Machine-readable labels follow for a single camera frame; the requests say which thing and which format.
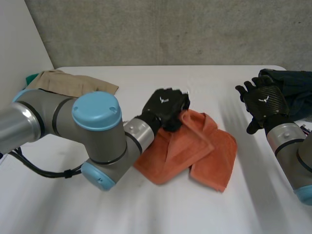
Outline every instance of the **logo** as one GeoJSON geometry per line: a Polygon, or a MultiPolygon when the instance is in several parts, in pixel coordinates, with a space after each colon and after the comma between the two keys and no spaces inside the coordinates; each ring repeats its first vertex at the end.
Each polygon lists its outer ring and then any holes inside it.
{"type": "Polygon", "coordinates": [[[169,101],[169,99],[162,99],[161,97],[159,97],[160,98],[160,101],[161,101],[161,103],[164,103],[164,102],[168,102],[169,101]]]}
{"type": "Polygon", "coordinates": [[[266,98],[266,99],[263,99],[263,100],[258,99],[258,100],[259,100],[259,101],[263,101],[263,102],[267,103],[267,101],[269,100],[269,97],[270,97],[270,96],[267,96],[267,98],[266,98]]]}

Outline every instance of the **beige cloth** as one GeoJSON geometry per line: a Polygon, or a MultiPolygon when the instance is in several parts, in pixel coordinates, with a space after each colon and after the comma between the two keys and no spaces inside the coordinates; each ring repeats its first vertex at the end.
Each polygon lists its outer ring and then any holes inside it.
{"type": "Polygon", "coordinates": [[[88,76],[74,76],[61,70],[41,72],[27,89],[43,89],[70,97],[80,97],[94,91],[115,94],[119,87],[88,76]]]}

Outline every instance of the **white wall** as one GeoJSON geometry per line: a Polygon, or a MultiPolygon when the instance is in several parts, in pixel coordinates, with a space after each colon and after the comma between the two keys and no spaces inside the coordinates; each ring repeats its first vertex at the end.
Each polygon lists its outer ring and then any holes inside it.
{"type": "Polygon", "coordinates": [[[53,69],[24,0],[0,0],[0,109],[28,75],[53,69]]]}

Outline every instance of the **orange towel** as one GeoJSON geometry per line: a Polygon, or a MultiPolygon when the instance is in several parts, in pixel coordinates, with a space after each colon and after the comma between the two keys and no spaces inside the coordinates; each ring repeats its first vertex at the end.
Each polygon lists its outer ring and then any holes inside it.
{"type": "Polygon", "coordinates": [[[233,137],[218,130],[207,114],[188,110],[180,120],[183,125],[175,133],[159,130],[134,167],[153,183],[162,184],[193,165],[191,177],[223,191],[236,155],[233,137]]]}

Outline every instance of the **concrete wall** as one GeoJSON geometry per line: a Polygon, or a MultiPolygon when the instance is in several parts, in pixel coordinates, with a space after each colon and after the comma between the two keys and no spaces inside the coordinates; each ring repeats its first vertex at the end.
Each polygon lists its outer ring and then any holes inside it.
{"type": "Polygon", "coordinates": [[[26,0],[55,67],[312,70],[310,0],[26,0]]]}
{"type": "Polygon", "coordinates": [[[0,0],[0,109],[25,87],[25,78],[52,69],[23,0],[0,0]]]}

